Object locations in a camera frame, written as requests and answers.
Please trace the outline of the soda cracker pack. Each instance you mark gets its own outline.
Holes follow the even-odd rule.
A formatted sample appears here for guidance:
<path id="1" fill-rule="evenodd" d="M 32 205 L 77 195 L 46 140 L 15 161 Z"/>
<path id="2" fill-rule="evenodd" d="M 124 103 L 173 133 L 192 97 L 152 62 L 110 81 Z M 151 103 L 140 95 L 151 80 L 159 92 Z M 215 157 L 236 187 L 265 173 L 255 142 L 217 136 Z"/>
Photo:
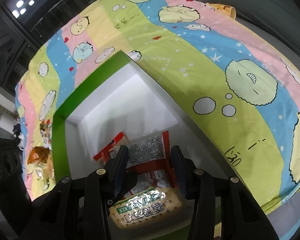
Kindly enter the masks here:
<path id="1" fill-rule="evenodd" d="M 115 203 L 109 217 L 119 229 L 134 229 L 178 213 L 183 201 L 174 188 L 150 187 Z"/>

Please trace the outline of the red snack packet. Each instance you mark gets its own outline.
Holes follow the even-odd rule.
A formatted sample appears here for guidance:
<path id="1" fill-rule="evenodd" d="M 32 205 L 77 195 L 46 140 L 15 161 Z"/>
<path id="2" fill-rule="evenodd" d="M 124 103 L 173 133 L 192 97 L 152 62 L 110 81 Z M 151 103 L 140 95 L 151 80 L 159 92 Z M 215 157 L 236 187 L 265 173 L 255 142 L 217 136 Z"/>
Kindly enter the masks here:
<path id="1" fill-rule="evenodd" d="M 145 191 L 149 187 L 175 188 L 176 178 L 170 165 L 169 132 L 127 145 L 127 170 L 136 173 L 136 185 L 124 197 Z"/>

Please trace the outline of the orange sunflower seed bag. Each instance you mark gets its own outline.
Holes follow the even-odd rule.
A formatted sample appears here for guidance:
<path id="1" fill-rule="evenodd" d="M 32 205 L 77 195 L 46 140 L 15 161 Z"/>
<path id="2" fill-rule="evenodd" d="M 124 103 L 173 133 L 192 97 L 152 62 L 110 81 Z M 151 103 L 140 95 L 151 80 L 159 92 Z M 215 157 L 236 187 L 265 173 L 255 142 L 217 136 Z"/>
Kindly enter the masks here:
<path id="1" fill-rule="evenodd" d="M 53 174 L 53 158 L 49 148 L 34 147 L 29 154 L 27 164 L 33 165 L 35 169 L 47 169 L 49 174 Z"/>

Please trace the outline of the dark foil candy wrapper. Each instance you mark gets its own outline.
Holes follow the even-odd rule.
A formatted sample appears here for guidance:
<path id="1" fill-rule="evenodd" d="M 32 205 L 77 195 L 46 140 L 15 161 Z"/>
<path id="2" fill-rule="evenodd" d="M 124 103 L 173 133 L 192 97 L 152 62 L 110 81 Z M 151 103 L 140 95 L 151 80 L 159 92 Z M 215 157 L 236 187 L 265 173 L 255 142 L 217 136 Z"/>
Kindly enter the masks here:
<path id="1" fill-rule="evenodd" d="M 40 124 L 40 134 L 42 136 L 44 148 L 52 149 L 52 124 L 50 119 L 42 121 Z"/>

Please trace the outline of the orange white packet in box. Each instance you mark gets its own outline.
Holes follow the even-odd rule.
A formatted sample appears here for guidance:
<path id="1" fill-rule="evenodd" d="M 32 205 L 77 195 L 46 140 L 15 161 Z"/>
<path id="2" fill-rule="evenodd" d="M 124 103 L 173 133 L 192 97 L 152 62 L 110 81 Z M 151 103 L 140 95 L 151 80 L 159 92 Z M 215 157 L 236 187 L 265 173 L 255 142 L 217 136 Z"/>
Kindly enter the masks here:
<path id="1" fill-rule="evenodd" d="M 114 156 L 115 152 L 119 150 L 121 145 L 129 145 L 129 142 L 123 132 L 118 133 L 110 143 L 94 155 L 93 159 L 95 161 L 102 161 L 103 163 L 106 163 Z"/>

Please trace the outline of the clear yellow-green snack packet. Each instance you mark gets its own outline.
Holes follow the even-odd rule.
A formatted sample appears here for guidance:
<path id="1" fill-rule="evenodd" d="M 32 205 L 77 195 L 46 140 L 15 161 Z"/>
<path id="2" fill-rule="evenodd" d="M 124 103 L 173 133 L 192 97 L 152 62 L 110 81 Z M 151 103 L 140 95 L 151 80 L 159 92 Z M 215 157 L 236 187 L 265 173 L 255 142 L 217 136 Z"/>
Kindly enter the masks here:
<path id="1" fill-rule="evenodd" d="M 35 167 L 34 171 L 38 177 L 38 180 L 43 182 L 43 190 L 50 190 L 55 186 L 56 182 L 53 168 L 43 165 Z"/>

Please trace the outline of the green white cardboard box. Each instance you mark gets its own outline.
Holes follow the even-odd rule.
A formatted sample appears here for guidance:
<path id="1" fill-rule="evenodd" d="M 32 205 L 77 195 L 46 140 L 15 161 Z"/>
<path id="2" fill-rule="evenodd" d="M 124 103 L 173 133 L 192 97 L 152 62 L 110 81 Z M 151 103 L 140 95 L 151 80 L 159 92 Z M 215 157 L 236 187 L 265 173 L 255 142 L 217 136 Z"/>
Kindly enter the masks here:
<path id="1" fill-rule="evenodd" d="M 134 144 L 169 132 L 170 153 L 178 145 L 185 158 L 197 168 L 221 179 L 230 179 L 237 192 L 241 181 L 228 165 L 217 147 L 177 102 L 124 52 L 118 51 L 104 61 L 62 103 L 53 116 L 52 153 L 55 175 L 67 200 L 63 205 L 65 217 L 73 222 L 70 238 L 84 238 L 84 195 L 87 176 L 105 167 L 93 159 L 120 132 Z M 137 175 L 124 175 L 122 193 L 117 202 L 137 182 Z M 169 233 L 180 224 L 191 224 L 194 200 L 183 201 L 181 210 L 161 221 L 134 229 L 119 229 L 108 216 L 111 238 L 149 239 Z M 221 202 L 221 239 L 243 239 L 244 233 L 235 229 L 242 219 L 240 210 L 232 211 L 237 202 Z"/>

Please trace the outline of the colourful cartoon striped bedsheet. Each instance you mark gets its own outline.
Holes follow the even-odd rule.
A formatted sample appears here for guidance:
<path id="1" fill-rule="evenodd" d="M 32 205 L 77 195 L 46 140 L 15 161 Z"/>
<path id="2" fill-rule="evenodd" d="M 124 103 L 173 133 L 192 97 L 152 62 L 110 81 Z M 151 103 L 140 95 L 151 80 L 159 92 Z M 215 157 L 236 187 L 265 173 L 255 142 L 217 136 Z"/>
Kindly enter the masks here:
<path id="1" fill-rule="evenodd" d="M 300 191 L 300 71 L 267 41 L 192 0 L 98 0 L 38 50 L 17 84 L 24 157 L 40 126 L 118 51 L 193 119 L 265 212 Z"/>

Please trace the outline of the black white clothes pile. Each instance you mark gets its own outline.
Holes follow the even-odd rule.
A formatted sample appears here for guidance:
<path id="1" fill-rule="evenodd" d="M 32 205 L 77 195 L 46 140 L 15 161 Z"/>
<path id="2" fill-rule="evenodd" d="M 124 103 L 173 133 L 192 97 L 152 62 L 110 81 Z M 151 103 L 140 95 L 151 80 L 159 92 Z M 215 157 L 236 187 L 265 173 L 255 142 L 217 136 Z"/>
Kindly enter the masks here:
<path id="1" fill-rule="evenodd" d="M 25 138 L 23 133 L 21 132 L 21 126 L 19 123 L 13 126 L 13 136 L 15 138 L 15 141 L 17 143 L 17 146 L 19 150 L 24 150 L 24 144 L 25 144 Z"/>

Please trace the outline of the yellow cup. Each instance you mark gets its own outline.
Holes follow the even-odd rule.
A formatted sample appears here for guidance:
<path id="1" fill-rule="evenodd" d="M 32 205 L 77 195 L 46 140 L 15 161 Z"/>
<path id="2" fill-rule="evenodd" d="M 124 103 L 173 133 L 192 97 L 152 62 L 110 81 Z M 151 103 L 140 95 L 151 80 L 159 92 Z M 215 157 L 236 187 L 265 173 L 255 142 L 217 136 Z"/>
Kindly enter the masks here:
<path id="1" fill-rule="evenodd" d="M 223 13 L 234 20 L 236 19 L 236 9 L 232 6 L 219 3 L 207 3 L 207 5 L 213 7 L 216 11 Z"/>

